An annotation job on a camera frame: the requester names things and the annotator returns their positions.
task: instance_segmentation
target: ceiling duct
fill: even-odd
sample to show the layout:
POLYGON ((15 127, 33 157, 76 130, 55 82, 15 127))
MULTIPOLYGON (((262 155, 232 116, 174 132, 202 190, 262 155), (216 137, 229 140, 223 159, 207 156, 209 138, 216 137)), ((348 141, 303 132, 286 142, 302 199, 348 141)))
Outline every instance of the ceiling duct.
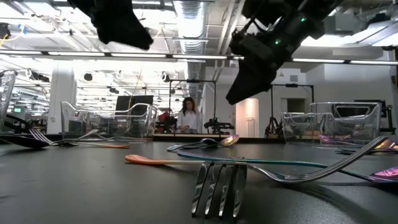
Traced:
MULTIPOLYGON (((200 1, 174 1, 175 11, 178 15, 178 35, 181 38, 190 40, 181 40, 181 50, 187 55, 201 55, 205 51, 205 43, 201 40, 205 37, 205 22, 207 3, 200 1)), ((185 77, 187 79, 203 79, 201 72, 201 63, 186 62, 185 77)), ((198 99, 200 96, 199 86, 188 85, 189 95, 198 99)))

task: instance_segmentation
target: black table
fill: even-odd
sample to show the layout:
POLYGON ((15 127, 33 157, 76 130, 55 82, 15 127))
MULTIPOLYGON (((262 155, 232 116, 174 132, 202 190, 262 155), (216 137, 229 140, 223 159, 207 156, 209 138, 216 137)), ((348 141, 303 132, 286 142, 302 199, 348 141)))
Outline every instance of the black table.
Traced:
MULTIPOLYGON (((231 223, 217 211, 204 219, 190 214, 198 166, 127 164, 124 156, 181 159, 166 152, 171 143, 135 144, 132 149, 95 147, 19 151, 0 146, 0 223, 231 223)), ((332 164, 345 156, 308 146, 237 144, 206 153, 332 164)), ((396 156, 365 156, 348 169, 370 174, 398 165, 396 156)), ((298 174, 312 168, 260 166, 298 174)), ((376 187, 343 174, 284 187, 248 173, 238 223, 397 223, 398 186, 376 187)))

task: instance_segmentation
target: ceiling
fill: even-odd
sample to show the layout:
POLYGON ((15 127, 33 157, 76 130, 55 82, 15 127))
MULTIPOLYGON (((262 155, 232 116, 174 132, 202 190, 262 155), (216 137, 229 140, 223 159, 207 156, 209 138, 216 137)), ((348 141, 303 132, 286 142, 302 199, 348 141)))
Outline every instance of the ceiling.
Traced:
MULTIPOLYGON (((133 1, 134 13, 142 19, 145 27, 150 28, 150 34, 154 39, 149 53, 181 54, 180 41, 178 37, 177 16, 172 9, 171 2, 166 1, 164 10, 153 8, 156 1, 133 1)), ((364 9, 372 9, 391 1, 344 1, 342 7, 348 9, 354 5, 362 5, 364 9)), ((217 0, 208 3, 206 17, 206 47, 205 54, 221 54, 219 43, 223 33, 224 22, 227 20, 230 0, 217 0)), ((247 19, 237 15, 236 28, 242 28, 247 19)), ((66 0, 25 0, 0 2, 0 22, 7 22, 11 30, 11 40, 5 41, 1 50, 46 50, 46 51, 90 51, 90 52, 142 52, 133 47, 111 42, 107 45, 101 43, 97 38, 96 29, 91 25, 90 18, 78 9, 68 6, 66 0)), ((382 55, 382 50, 376 47, 305 47, 296 51, 297 58, 356 58, 375 59, 382 55)), ((44 108, 41 110, 30 109, 32 113, 42 114, 47 110, 50 96, 49 83, 32 80, 28 70, 35 71, 51 80, 52 67, 55 63, 50 58, 13 58, 2 56, 0 68, 14 69, 19 71, 17 87, 12 105, 31 105, 36 103, 26 100, 18 100, 34 93, 39 97, 44 108), (27 85, 41 84, 43 87, 27 85)), ((75 75, 78 78, 77 103, 90 107, 114 109, 118 94, 110 93, 107 86, 119 86, 119 95, 148 94, 155 96, 155 103, 161 108, 169 107, 169 84, 161 80, 163 73, 170 75, 172 79, 185 79, 183 61, 175 62, 143 62, 143 61, 96 61, 75 60, 75 75), (91 73, 93 81, 88 82, 84 74, 91 73), (82 88, 82 86, 96 86, 97 88, 82 88)), ((307 64, 287 63, 284 67, 300 68, 305 71, 307 64)), ((178 111, 181 101, 188 95, 188 86, 185 83, 172 83, 176 89, 171 98, 172 109, 178 111)))

